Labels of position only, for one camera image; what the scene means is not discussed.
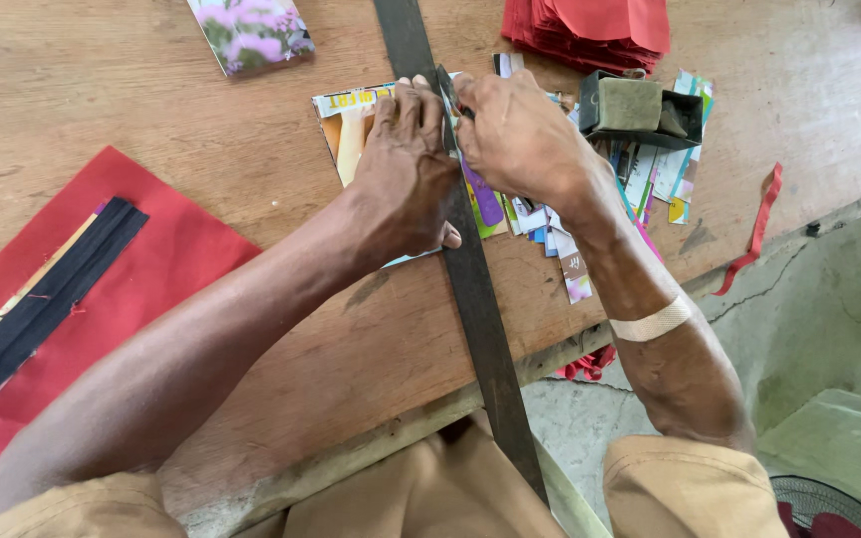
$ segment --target adhesive bandage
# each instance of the adhesive bandage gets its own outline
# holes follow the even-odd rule
[[[629,342],[649,342],[675,329],[690,318],[690,308],[682,296],[669,306],[635,322],[610,320],[613,334]]]

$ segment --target shirt sleeve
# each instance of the shirt sleeve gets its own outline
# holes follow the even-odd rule
[[[187,538],[161,499],[147,473],[54,487],[0,514],[0,538]]]
[[[604,499],[616,538],[788,536],[759,460],[694,440],[631,435],[611,443]]]

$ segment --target beige shirt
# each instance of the beige shirt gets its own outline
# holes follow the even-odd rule
[[[756,458],[686,439],[612,443],[604,495],[620,537],[785,537]],[[0,538],[185,538],[150,474],[54,488],[0,515]],[[413,444],[297,503],[248,538],[563,538],[550,511],[476,426]]]

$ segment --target hand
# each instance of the hand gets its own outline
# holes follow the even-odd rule
[[[363,248],[382,265],[460,246],[460,234],[445,220],[448,195],[461,176],[460,164],[444,150],[443,121],[444,103],[420,75],[413,84],[398,80],[394,97],[375,104],[374,128],[344,193],[363,227]]]
[[[461,74],[454,89],[475,113],[474,120],[460,119],[457,141],[467,164],[491,188],[544,202],[564,219],[600,200],[620,203],[610,165],[529,71],[510,79]]]

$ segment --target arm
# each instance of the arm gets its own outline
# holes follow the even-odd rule
[[[325,300],[404,254],[460,245],[444,220],[460,175],[440,138],[443,104],[423,78],[415,86],[377,101],[357,180],[334,202],[95,363],[15,437],[0,457],[0,513],[56,485],[155,471]]]
[[[676,280],[639,237],[624,211],[610,165],[546,99],[528,71],[510,80],[455,81],[461,102],[457,138],[467,161],[496,190],[554,208],[586,261],[607,317],[634,321],[677,297],[687,322],[649,342],[614,338],[627,378],[662,434],[752,452],[733,366]]]

